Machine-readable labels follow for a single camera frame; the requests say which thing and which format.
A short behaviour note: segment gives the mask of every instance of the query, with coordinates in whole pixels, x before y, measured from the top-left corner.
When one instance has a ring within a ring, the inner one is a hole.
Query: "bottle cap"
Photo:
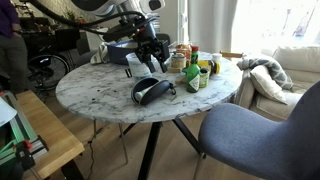
[[[171,58],[172,59],[181,59],[181,58],[184,58],[184,54],[182,54],[182,53],[174,53]]]
[[[199,51],[199,47],[198,46],[191,46],[191,48],[192,48],[192,52]]]

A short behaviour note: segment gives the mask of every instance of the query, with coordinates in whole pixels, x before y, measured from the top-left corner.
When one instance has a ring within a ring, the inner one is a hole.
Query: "marble table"
[[[199,59],[211,59],[211,54],[201,52]],[[181,74],[162,73],[161,70],[153,73],[153,77],[159,81],[168,80],[173,83],[176,95],[168,91],[146,106],[135,104],[131,99],[131,89],[135,82],[125,73],[128,66],[111,63],[85,64],[71,71],[59,82],[56,96],[63,107],[92,120],[153,123],[139,174],[139,179],[144,179],[148,176],[153,155],[148,152],[154,151],[152,146],[155,146],[162,121],[174,121],[200,153],[197,140],[180,118],[207,111],[219,103],[228,101],[236,93],[241,83],[241,71],[227,59],[222,58],[220,63],[221,72],[211,76],[208,86],[200,88],[197,93],[189,93],[185,85],[175,83]]]

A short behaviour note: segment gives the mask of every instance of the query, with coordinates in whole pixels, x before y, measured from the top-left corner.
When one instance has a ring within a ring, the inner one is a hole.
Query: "person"
[[[27,47],[20,35],[18,13],[10,0],[0,0],[0,69],[10,78],[10,90],[27,89]]]

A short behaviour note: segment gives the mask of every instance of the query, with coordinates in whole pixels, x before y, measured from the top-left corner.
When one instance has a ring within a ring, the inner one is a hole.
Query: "green bottle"
[[[198,46],[192,46],[191,64],[187,70],[187,91],[196,93],[200,84],[200,68],[198,66]]]

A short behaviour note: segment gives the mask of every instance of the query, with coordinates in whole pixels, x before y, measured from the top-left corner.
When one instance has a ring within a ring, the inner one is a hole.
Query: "blue chair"
[[[320,179],[320,81],[286,121],[275,122],[234,104],[220,104],[204,118],[199,143],[208,155],[263,179]]]

